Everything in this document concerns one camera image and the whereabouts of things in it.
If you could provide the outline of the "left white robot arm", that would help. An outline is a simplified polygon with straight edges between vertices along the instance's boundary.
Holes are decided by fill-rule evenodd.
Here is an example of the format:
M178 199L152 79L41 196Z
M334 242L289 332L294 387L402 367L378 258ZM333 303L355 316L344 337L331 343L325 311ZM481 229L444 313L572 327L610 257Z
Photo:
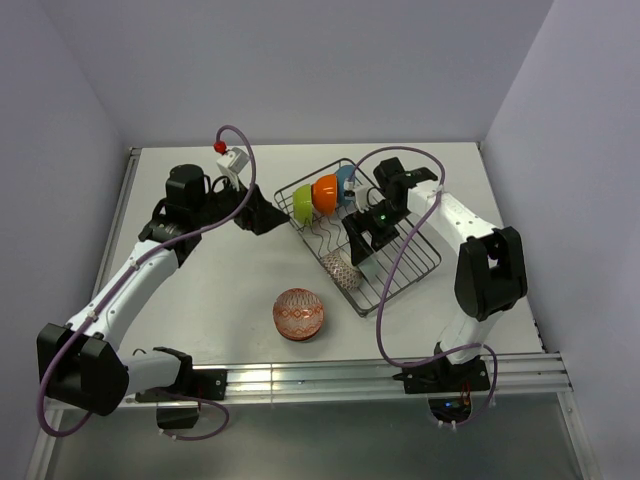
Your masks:
M288 222L259 188L247 189L227 176L217 180L201 167L174 167L165 196L143 227L128 261L102 291L64 325L47 324L36 346L40 375L38 398L55 399L91 414L112 413L128 395L161 389L183 399L195 386L193 359L168 347L122 358L119 346L155 291L187 260L202 229L224 219L243 230L265 234Z

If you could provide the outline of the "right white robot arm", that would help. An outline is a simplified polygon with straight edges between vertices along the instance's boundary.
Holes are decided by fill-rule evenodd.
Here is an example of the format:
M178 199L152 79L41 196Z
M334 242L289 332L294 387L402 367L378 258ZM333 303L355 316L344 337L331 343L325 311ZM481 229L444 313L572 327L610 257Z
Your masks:
M393 157L374 170L381 200L372 203L367 188L347 177L342 188L356 210L342 221L349 239L351 264L361 270L374 253L395 240L397 224L409 215L418 220L416 235L429 224L457 255L454 296L458 310L436 344L435 383L452 390L468 374L466 363L486 346L498 318L528 290L521 236L513 227L499 228L482 219L446 191L445 174L427 167L404 168Z

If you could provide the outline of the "orange bowl white inside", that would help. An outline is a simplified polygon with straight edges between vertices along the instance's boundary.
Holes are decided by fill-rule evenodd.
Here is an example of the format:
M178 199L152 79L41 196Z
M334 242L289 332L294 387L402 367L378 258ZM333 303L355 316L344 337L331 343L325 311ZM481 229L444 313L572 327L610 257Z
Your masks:
M320 177L311 188L313 207L322 215L331 216L337 206L338 185L335 174Z

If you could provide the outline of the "pale green celadon bowl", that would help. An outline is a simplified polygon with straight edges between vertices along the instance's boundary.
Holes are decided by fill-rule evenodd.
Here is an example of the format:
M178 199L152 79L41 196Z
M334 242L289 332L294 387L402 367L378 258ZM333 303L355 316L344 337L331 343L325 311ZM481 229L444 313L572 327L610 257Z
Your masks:
M373 281L378 273L379 265L374 254L369 255L362 260L357 268L361 271L362 275L369 281Z

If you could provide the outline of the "orange patterned bowl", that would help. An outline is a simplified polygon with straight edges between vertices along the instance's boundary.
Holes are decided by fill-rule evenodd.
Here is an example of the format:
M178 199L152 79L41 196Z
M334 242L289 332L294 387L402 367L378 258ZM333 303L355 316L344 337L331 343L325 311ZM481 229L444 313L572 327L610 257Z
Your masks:
M290 325L324 323L325 310L316 294L303 288L292 288L277 297L272 316L277 331L282 335Z

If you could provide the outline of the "brown patterned bowl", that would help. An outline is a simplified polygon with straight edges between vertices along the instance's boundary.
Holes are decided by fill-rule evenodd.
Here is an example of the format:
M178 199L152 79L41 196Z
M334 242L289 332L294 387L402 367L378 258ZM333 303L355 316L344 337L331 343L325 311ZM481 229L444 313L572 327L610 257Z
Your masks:
M332 280L347 291L355 290L362 282L363 275L351 264L350 256L342 249L335 249L321 258L321 264Z

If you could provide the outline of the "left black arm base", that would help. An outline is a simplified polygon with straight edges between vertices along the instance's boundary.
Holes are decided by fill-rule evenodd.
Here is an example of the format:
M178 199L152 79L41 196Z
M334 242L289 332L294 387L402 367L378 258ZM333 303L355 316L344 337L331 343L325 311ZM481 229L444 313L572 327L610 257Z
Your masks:
M170 401L192 401L195 407L157 407L156 424L164 431L190 430L198 420L204 418L204 406L219 409L223 423L215 432L226 428L230 420L228 410L220 404L225 398L227 386L226 369L194 370L186 384L178 387L156 387L136 393L137 403L168 403Z

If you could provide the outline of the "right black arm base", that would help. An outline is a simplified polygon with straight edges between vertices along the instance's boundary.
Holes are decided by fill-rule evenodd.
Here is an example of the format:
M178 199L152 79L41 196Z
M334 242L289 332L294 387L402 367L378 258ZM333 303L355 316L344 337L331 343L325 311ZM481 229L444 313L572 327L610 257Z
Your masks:
M393 379L403 384L408 395L447 393L448 397L428 403L434 417L449 424L471 416L472 393L490 390L486 364L479 357L463 364L451 364L444 358L422 367L404 368Z

